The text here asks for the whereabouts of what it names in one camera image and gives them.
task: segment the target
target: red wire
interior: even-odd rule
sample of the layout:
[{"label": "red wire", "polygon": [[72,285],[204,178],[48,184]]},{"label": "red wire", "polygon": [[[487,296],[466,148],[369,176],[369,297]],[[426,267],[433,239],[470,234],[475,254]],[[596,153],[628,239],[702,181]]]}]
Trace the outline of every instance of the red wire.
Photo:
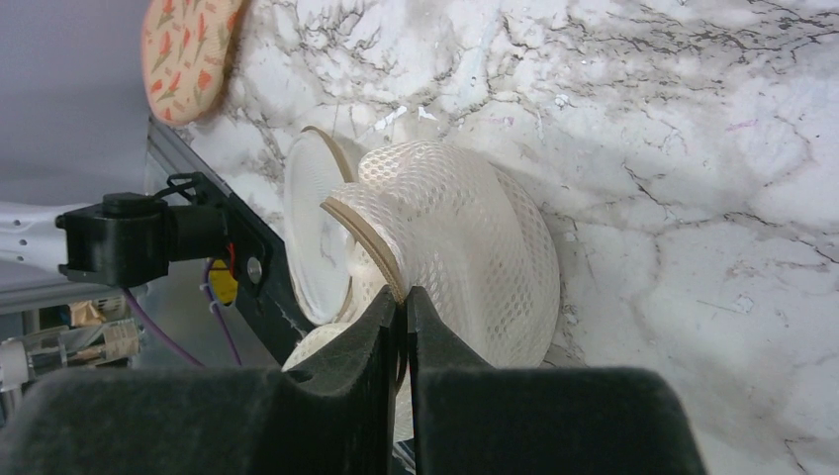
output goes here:
[{"label": "red wire", "polygon": [[235,248],[232,242],[228,244],[228,252],[231,254],[231,277],[235,279],[235,275],[233,275],[233,269],[235,268]]}]

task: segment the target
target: marble surface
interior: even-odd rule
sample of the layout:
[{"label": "marble surface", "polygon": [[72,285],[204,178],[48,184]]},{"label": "marble surface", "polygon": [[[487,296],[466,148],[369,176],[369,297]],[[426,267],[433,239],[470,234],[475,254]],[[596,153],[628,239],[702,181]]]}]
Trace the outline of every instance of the marble surface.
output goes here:
[{"label": "marble surface", "polygon": [[834,0],[252,0],[181,134],[280,233],[306,125],[487,152],[559,250],[550,364],[658,371],[711,473],[839,473],[838,43]]}]

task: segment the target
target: floral pot holder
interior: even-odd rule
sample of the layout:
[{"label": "floral pot holder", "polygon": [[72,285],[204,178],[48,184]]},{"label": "floral pot holder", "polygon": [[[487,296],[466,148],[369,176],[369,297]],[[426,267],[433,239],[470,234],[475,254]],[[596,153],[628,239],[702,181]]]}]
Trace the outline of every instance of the floral pot holder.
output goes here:
[{"label": "floral pot holder", "polygon": [[170,126],[206,113],[225,83],[242,0],[152,0],[142,22],[142,79],[151,112]]}]

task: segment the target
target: yellow component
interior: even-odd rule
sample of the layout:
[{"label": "yellow component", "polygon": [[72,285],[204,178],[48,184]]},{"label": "yellow component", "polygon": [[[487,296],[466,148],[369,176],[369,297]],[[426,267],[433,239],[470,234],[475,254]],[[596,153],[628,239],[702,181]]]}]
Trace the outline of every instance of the yellow component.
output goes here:
[{"label": "yellow component", "polygon": [[222,304],[230,305],[235,300],[238,282],[231,276],[228,265],[220,259],[216,259],[210,268],[210,287]]}]

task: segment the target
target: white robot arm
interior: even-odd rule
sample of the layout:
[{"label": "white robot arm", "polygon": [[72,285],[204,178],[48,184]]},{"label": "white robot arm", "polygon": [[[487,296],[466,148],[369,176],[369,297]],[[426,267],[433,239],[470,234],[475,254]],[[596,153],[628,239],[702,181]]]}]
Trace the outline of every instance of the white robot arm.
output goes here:
[{"label": "white robot arm", "polygon": [[0,202],[0,260],[58,274],[67,262],[67,238],[55,218],[86,204],[47,207]]}]

